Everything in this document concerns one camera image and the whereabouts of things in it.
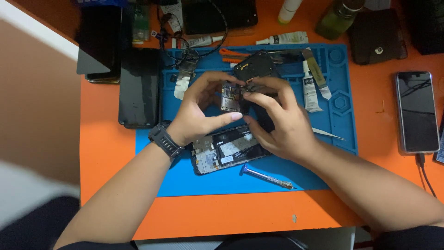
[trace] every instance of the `blue silicone repair mat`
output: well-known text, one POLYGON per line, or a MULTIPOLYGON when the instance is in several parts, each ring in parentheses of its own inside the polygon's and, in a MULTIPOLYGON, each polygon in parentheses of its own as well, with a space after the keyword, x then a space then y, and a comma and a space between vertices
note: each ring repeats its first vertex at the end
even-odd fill
MULTIPOLYGON (((342 141, 322 135, 317 135, 318 138, 357 155, 356 129, 350 89, 347 47, 345 45, 282 44, 227 47, 227 49, 251 54, 260 49, 298 49, 308 46, 312 49, 314 57, 321 67, 322 73, 332 93, 332 98, 328 101, 321 96, 319 90, 317 91, 319 106, 324 111, 309 113, 311 124, 314 128, 324 130, 346 140, 342 141)), ((199 54, 203 54, 211 49, 212 48, 198 48, 196 50, 199 54)), ((181 53, 180 50, 171 50, 171 52, 177 57, 179 57, 181 53)), ((297 101, 303 106, 304 98, 301 83, 304 73, 302 63, 277 65, 277 69, 282 77, 290 82, 297 101)), ((232 74, 230 64, 222 62, 222 58, 218 52, 198 61, 198 66, 195 71, 196 77, 199 77, 207 70, 225 71, 232 74)), ((177 75, 177 73, 178 71, 176 69, 163 70, 162 110, 164 120, 173 120, 181 103, 181 100, 176 99, 173 95, 175 87, 174 75, 177 75)), ((209 107, 204 113, 207 116, 215 116, 220 114, 220 110, 216 107, 209 107)), ((243 120, 230 124, 224 129, 241 124, 244 124, 243 120)), ((148 132, 149 130, 147 129, 138 129, 136 131, 136 153, 140 152, 149 143, 148 132)), ((274 155, 250 161, 247 165, 249 168, 258 172, 284 181, 290 181, 299 190, 328 189, 328 186, 311 171, 274 155)), ((289 191, 288 189, 248 174, 240 175, 241 167, 241 165, 238 165, 198 176, 193 171, 190 152, 185 151, 180 159, 176 159, 173 162, 157 196, 168 197, 289 191)))

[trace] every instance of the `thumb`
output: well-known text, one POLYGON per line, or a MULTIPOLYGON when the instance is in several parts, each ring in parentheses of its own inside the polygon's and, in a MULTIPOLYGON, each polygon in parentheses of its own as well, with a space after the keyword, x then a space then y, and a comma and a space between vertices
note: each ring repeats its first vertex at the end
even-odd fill
POLYGON ((242 118, 242 114, 240 112, 231 112, 225 113, 220 116, 215 117, 207 117, 208 124, 210 126, 210 131, 215 129, 219 129, 225 125, 232 123, 233 121, 237 121, 242 118))
POLYGON ((255 119, 253 119, 251 116, 245 116, 244 120, 248 124, 251 133, 254 135, 254 137, 256 137, 262 147, 267 150, 274 147, 274 139, 259 125, 255 119))

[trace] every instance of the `screwdriver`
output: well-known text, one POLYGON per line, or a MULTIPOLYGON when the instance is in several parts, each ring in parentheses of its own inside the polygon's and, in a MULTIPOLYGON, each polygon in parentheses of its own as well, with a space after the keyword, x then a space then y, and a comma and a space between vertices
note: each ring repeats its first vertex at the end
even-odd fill
POLYGON ((242 172, 256 175, 262 179, 266 179, 267 181, 271 181, 272 183, 278 184, 281 187, 285 187, 288 189, 297 189, 296 187, 293 187, 293 184, 291 184, 291 182, 289 182, 289 181, 281 181, 279 179, 268 176, 266 174, 262 174, 262 173, 254 171, 254 170, 248 169, 247 164, 244 164, 244 166, 242 167, 242 172))

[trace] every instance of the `fingernail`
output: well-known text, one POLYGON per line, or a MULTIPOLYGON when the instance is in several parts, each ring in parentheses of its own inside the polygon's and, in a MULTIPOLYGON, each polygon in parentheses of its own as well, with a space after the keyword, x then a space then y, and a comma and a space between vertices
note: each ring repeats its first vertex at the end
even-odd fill
POLYGON ((231 120, 232 121, 237 121, 237 120, 239 120, 241 118, 242 118, 242 113, 239 113, 239 112, 234 113, 234 114, 231 115, 231 120))
POLYGON ((250 124, 250 118, 249 117, 244 117, 244 121, 246 124, 250 124))

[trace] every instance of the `black wristwatch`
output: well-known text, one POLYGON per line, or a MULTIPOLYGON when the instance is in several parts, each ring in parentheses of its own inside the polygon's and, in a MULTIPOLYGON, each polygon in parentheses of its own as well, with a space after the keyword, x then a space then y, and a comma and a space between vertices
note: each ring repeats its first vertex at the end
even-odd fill
POLYGON ((166 131, 170 124, 171 121, 169 120, 160 122, 153 129, 151 129, 150 133, 148 134, 148 138, 151 142, 154 141, 157 146, 161 147, 168 156, 175 158, 184 148, 177 145, 177 143, 171 139, 170 135, 166 131))

